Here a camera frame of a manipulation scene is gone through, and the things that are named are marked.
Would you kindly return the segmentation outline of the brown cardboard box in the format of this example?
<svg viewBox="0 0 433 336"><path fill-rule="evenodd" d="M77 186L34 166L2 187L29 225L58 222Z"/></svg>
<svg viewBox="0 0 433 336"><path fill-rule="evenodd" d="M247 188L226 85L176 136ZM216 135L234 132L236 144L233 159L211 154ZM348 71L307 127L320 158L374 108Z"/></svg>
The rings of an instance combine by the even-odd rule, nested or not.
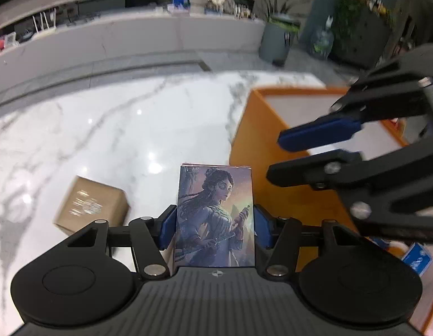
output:
<svg viewBox="0 0 433 336"><path fill-rule="evenodd" d="M126 193L113 186L77 176L64 198L54 225L71 235L95 220L122 226L130 211Z"/></svg>

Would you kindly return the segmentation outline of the blue ocean park tag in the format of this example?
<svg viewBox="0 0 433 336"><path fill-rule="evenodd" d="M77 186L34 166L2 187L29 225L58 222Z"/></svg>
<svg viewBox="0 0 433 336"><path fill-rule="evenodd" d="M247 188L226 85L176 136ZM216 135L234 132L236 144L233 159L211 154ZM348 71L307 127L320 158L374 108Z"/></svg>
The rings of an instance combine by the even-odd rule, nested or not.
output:
<svg viewBox="0 0 433 336"><path fill-rule="evenodd" d="M402 261L422 277L433 262L433 257L424 246L414 243L402 257Z"/></svg>

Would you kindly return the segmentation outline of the orange storage box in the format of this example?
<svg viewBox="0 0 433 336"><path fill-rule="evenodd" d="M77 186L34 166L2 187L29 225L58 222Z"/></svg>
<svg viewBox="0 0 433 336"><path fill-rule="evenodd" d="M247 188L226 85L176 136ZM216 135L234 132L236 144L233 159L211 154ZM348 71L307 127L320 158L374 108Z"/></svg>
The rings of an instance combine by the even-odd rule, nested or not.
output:
<svg viewBox="0 0 433 336"><path fill-rule="evenodd" d="M231 165L247 165L252 169L255 203L284 225L287 218L306 225L320 226L322 221L336 220L354 229L350 214L334 194L318 194L307 182L321 177L321 166L308 153L289 153L278 145L279 134L287 129L286 118L279 115L269 101L278 97L304 112L297 102L334 98L342 90L264 87L250 91L247 105L232 143Z"/></svg>

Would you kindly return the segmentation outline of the water bottle jug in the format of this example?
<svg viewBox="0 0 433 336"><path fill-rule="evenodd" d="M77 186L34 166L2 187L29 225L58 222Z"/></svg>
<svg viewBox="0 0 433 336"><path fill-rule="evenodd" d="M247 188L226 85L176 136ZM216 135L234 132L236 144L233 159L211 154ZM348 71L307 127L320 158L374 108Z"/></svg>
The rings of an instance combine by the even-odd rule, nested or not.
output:
<svg viewBox="0 0 433 336"><path fill-rule="evenodd" d="M327 60L334 44L334 34L331 30L334 18L328 16L323 27L314 31L311 43L312 54L321 60Z"/></svg>

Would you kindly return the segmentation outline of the dark shelf with vines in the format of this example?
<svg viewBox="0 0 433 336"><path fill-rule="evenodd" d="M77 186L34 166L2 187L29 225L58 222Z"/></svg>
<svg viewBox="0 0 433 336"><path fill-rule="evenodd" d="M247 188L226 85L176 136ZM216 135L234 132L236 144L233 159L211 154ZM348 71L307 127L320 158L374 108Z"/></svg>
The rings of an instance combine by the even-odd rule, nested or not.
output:
<svg viewBox="0 0 433 336"><path fill-rule="evenodd" d="M335 0L329 59L358 69L374 67L394 26L397 0Z"/></svg>

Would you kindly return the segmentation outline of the grey plant pot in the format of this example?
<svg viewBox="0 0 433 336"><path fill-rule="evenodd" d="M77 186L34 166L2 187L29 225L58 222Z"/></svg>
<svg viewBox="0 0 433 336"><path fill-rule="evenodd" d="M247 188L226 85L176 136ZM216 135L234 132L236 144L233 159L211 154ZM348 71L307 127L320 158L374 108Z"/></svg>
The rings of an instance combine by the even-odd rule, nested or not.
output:
<svg viewBox="0 0 433 336"><path fill-rule="evenodd" d="M266 24L260 41L259 58L276 67L283 67L300 30L300 22L270 21Z"/></svg>

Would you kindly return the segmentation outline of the green potted plant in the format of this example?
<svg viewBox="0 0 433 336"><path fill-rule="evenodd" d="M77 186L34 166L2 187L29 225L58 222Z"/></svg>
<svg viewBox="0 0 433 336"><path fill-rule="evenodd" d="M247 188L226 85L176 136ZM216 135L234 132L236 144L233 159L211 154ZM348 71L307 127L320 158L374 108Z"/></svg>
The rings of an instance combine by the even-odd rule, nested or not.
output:
<svg viewBox="0 0 433 336"><path fill-rule="evenodd" d="M302 25L302 19L306 13L293 13L296 7L310 4L313 0L260 0L261 14L268 24L284 28L286 31L298 33Z"/></svg>

